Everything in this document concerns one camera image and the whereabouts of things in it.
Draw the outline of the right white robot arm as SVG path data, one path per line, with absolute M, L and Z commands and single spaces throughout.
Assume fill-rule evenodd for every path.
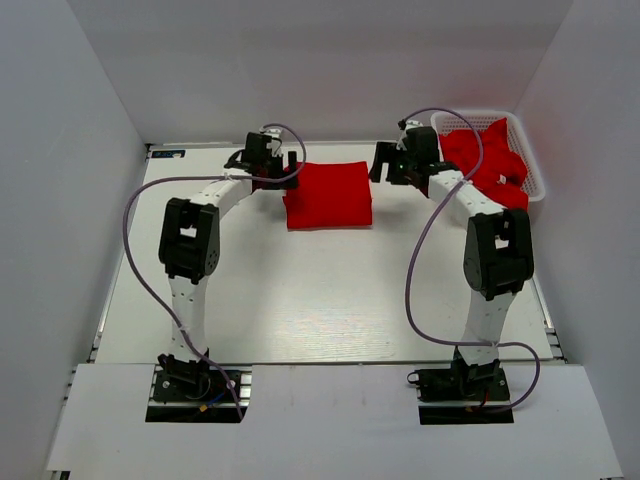
M 451 384 L 472 399 L 488 385 L 480 366 L 497 362 L 508 310 L 534 273 L 530 218 L 524 209 L 490 199 L 457 166 L 443 162 L 433 128 L 415 120 L 402 121 L 400 128 L 397 141 L 376 144 L 369 178 L 378 183 L 387 165 L 387 182 L 422 190 L 438 204 L 437 214 L 445 212 L 466 228 L 463 273 L 472 294 L 463 336 L 451 344 L 465 365 L 453 371 Z

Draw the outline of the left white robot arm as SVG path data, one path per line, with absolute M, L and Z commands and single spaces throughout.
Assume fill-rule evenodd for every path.
M 177 359 L 202 361 L 209 356 L 205 334 L 205 300 L 209 277 L 221 254 L 222 219 L 258 190 L 291 190 L 306 160 L 282 151 L 278 123 L 246 136 L 244 147 L 231 155 L 222 173 L 187 198 L 172 198 L 165 207 L 159 260 L 171 290 L 172 346 Z

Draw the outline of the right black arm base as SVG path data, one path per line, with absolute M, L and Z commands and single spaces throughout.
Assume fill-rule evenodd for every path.
M 506 374 L 499 360 L 467 365 L 455 354 L 446 368 L 410 372 L 422 426 L 497 425 L 514 422 Z

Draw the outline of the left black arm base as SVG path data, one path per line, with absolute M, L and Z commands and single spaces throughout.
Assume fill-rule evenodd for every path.
M 237 424 L 248 409 L 252 371 L 218 370 L 201 360 L 161 354 L 152 376 L 145 421 L 173 424 Z

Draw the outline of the red t shirt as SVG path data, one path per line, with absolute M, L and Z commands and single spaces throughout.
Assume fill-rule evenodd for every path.
M 372 192 L 365 161 L 307 162 L 299 186 L 285 190 L 290 231 L 362 229 L 373 225 Z

